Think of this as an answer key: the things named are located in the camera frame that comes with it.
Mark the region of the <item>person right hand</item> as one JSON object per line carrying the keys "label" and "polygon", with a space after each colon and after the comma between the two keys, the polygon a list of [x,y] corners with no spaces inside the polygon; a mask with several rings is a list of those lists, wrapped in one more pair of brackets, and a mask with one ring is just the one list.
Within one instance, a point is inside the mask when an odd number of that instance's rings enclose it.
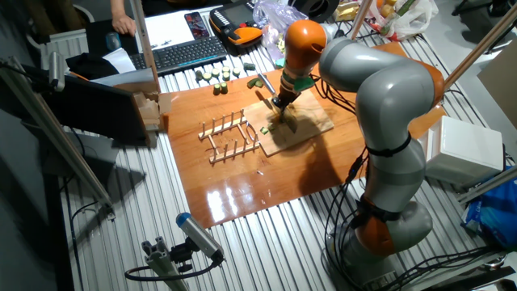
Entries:
{"label": "person right hand", "polygon": [[126,14],[113,15],[112,26],[121,35],[135,36],[137,31],[136,23]]}

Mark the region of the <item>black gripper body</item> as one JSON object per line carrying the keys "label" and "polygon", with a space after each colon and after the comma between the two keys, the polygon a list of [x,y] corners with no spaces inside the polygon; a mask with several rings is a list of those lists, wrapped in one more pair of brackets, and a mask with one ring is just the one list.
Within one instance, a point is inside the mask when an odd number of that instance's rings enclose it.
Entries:
{"label": "black gripper body", "polygon": [[277,97],[277,107],[286,108],[290,103],[294,102],[299,95],[299,92],[281,89]]}

